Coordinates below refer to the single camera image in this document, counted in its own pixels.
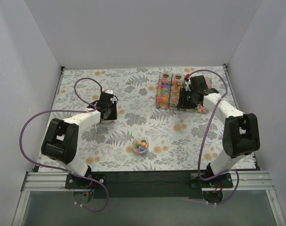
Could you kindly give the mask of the clear divided candy box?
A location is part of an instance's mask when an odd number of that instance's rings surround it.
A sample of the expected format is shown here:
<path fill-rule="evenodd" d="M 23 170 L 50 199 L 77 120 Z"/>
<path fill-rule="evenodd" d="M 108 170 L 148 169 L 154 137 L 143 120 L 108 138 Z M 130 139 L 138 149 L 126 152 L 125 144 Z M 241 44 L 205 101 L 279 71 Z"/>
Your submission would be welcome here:
<path fill-rule="evenodd" d="M 193 92 L 186 89 L 189 82 L 189 74 L 161 73 L 155 98 L 156 108 L 207 114 L 207 110 L 203 105 L 203 95 L 215 91 L 212 88 L 212 79 L 203 75 L 193 79 L 193 90 L 201 89 L 197 92 L 197 102 L 194 102 Z"/>

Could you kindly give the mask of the clear glass jar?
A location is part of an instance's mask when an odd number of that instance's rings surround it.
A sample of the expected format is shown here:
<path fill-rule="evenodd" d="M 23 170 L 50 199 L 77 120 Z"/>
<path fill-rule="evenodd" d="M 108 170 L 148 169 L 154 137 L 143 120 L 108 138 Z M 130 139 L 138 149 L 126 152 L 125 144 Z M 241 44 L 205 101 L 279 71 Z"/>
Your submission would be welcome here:
<path fill-rule="evenodd" d="M 132 142 L 132 148 L 134 153 L 137 155 L 143 156 L 149 151 L 149 142 L 145 137 L 134 138 Z"/>

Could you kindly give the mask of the round wooden jar lid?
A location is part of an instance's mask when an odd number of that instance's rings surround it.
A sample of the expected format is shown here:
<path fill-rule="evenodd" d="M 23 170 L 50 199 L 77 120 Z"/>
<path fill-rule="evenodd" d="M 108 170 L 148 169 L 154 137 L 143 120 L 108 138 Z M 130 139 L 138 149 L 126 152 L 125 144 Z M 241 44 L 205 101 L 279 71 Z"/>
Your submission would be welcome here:
<path fill-rule="evenodd" d="M 103 120 L 101 123 L 102 124 L 110 124 L 110 123 L 114 123 L 115 120 Z"/>

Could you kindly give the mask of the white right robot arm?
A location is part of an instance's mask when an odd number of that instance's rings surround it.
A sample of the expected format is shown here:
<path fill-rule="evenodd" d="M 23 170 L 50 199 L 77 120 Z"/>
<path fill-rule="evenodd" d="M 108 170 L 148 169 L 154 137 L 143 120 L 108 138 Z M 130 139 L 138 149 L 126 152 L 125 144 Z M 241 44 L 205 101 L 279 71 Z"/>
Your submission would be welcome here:
<path fill-rule="evenodd" d="M 207 86 L 202 75 L 186 75 L 185 84 L 180 90 L 178 106 L 194 110 L 203 106 L 212 113 L 210 120 L 217 117 L 224 124 L 222 152 L 208 164 L 204 173 L 197 171 L 201 181 L 216 187 L 222 182 L 222 175 L 238 161 L 260 149 L 258 119 L 255 114 L 246 114 L 225 101 L 224 95 Z"/>

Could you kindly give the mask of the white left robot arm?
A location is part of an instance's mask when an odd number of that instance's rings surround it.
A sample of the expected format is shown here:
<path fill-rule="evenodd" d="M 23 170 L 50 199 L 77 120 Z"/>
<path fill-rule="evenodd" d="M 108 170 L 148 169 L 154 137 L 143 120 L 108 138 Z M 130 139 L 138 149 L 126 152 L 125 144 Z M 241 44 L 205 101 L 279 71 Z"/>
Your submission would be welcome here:
<path fill-rule="evenodd" d="M 76 183 L 81 188 L 92 184 L 90 167 L 77 154 L 78 137 L 84 130 L 103 121 L 117 119 L 117 101 L 112 90 L 101 92 L 100 98 L 92 102 L 84 113 L 63 120 L 50 121 L 41 146 L 41 153 L 60 163 L 66 170 L 78 174 Z"/>

